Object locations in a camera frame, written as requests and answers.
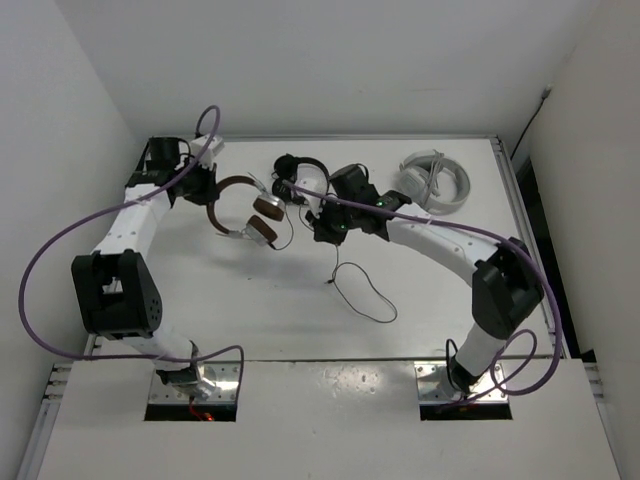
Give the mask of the brown silver headphones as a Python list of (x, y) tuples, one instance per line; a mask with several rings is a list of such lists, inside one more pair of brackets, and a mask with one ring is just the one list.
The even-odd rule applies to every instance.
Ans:
[[(216, 203), (221, 194), (236, 185), (250, 186), (259, 192), (252, 204), (255, 214), (246, 220), (245, 226), (241, 230), (227, 228), (216, 215)], [(274, 242), (278, 239), (278, 234), (266, 223), (265, 219), (275, 222), (284, 220), (286, 204), (280, 197), (270, 192), (255, 177), (246, 175), (233, 175), (224, 178), (217, 184), (217, 192), (217, 197), (206, 205), (206, 212), (209, 222), (218, 233), (231, 239), (249, 239), (260, 246), (275, 249)]]

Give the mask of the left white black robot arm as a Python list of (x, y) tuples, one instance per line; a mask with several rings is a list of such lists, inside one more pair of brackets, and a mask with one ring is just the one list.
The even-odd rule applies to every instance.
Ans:
[(126, 183), (126, 208), (95, 249), (71, 265), (85, 330), (148, 357), (161, 382), (191, 400), (209, 399), (216, 377), (200, 360), (196, 344), (163, 321), (146, 258), (176, 199), (203, 205), (213, 198), (215, 156), (222, 147), (218, 135), (150, 138)]

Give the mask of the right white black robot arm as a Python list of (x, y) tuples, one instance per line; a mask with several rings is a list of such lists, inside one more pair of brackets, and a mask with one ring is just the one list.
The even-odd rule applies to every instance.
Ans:
[(526, 249), (514, 253), (503, 242), (439, 226), (404, 193), (379, 193), (355, 164), (326, 182), (299, 179), (294, 189), (309, 203), (315, 241), (340, 245), (360, 230), (428, 257), (470, 287), (474, 324), (447, 366), (448, 382), (461, 394), (470, 393), (544, 297)]

